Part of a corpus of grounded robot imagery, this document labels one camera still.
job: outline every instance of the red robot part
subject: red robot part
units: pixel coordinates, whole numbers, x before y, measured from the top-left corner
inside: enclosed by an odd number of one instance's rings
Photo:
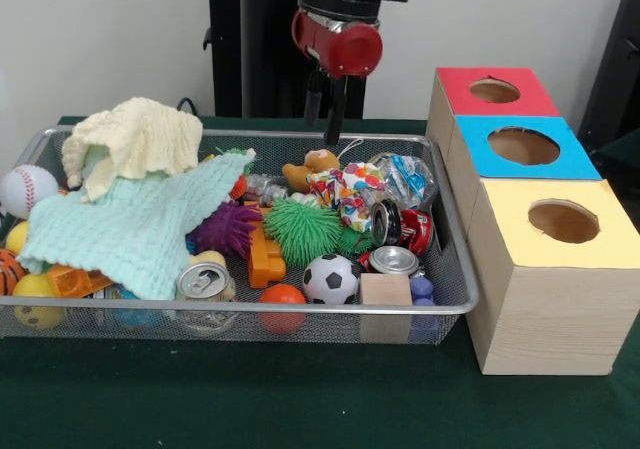
[[[293,18],[292,35],[296,46],[315,57],[333,77],[367,77],[382,58],[382,38],[369,24],[330,21],[320,24],[308,14],[298,11]]]

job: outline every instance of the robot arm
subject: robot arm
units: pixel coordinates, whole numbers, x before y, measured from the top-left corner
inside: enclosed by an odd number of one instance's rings
[[[349,79],[366,78],[382,57],[381,1],[385,0],[298,0],[293,39],[307,57],[317,61],[317,70],[309,79],[305,119],[309,124],[317,121],[322,85],[329,79],[333,99],[325,132],[329,145],[340,137]]]

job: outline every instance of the round hole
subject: round hole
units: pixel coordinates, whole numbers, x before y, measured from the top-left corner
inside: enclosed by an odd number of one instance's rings
[[[560,157],[560,146],[553,139],[523,127],[505,127],[489,134],[493,152],[525,166],[551,164]]]
[[[600,232],[598,217],[579,204],[559,199],[538,201],[529,209],[529,222],[556,241],[582,244]]]
[[[478,99],[496,104],[506,104],[520,99],[520,91],[516,86],[492,77],[474,82],[469,86],[469,90]]]

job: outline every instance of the plush teddy bear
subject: plush teddy bear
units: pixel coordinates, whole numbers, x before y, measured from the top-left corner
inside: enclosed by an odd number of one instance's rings
[[[282,168],[282,174],[287,179],[291,189],[306,194],[309,192],[307,176],[329,169],[340,169],[340,161],[332,152],[320,149],[319,151],[307,152],[303,166],[285,164]]]

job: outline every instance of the black cable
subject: black cable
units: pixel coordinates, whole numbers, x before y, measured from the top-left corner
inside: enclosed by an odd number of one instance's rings
[[[191,109],[191,114],[193,114],[194,116],[198,117],[198,110],[196,109],[196,105],[188,97],[183,97],[182,99],[180,99],[180,102],[176,106],[176,109],[181,111],[182,107],[185,104],[187,104],[189,106],[189,109]]]

